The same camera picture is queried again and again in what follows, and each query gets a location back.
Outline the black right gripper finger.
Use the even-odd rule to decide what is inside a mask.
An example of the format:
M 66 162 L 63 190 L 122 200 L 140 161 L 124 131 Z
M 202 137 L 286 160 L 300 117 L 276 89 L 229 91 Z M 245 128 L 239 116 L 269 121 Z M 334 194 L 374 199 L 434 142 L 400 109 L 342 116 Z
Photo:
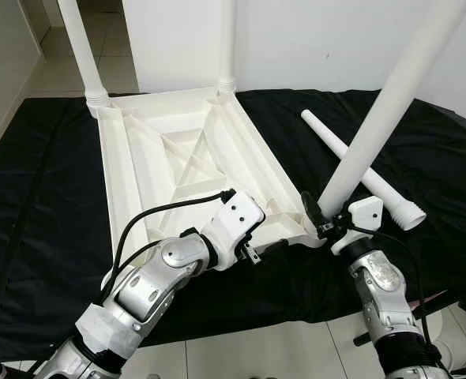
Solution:
M 314 235 L 316 235 L 316 237 L 322 237 L 324 234 L 322 227 L 325 220 L 317 198 L 310 191 L 302 191 L 299 193 L 299 199 L 301 199 L 301 202 L 304 205 L 306 218 L 308 218 L 314 227 Z

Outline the white plastic ribbed table top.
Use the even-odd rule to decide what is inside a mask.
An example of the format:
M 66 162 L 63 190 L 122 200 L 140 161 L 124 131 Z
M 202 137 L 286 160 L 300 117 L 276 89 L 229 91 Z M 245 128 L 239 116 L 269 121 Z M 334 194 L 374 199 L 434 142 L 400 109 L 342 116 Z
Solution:
M 251 235 L 257 251 L 283 238 L 322 246 L 297 187 L 233 94 L 205 87 L 110 99 L 95 120 L 114 263 L 146 243 L 201 230 L 220 206 L 212 196 L 229 189 L 265 212 Z

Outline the black table cloth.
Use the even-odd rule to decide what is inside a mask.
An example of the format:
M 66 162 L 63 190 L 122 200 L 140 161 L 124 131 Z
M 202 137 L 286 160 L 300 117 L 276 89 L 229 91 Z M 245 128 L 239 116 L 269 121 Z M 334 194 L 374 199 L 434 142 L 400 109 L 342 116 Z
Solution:
M 355 136 L 377 92 L 269 89 L 239 102 L 295 186 L 318 192 L 337 159 L 302 120 L 312 111 Z M 425 295 L 466 285 L 466 119 L 412 102 L 374 169 L 426 220 L 386 223 L 420 256 Z M 74 330 L 111 263 L 96 120 L 81 97 L 21 102 L 0 140 L 0 363 L 46 358 Z M 178 292 L 144 346 L 356 313 L 359 299 L 327 249 L 285 246 L 258 265 L 210 272 Z

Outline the pink flat sheet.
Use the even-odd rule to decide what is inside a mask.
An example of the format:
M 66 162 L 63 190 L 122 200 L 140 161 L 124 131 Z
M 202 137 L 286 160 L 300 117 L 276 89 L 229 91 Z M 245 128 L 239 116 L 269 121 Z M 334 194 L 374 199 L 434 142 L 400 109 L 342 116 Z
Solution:
M 435 294 L 428 295 L 424 299 L 421 300 L 415 300 L 413 301 L 413 306 L 419 306 L 419 304 L 428 304 L 428 303 L 435 303 L 435 302 L 446 302 L 449 300 L 449 290 L 443 290 Z

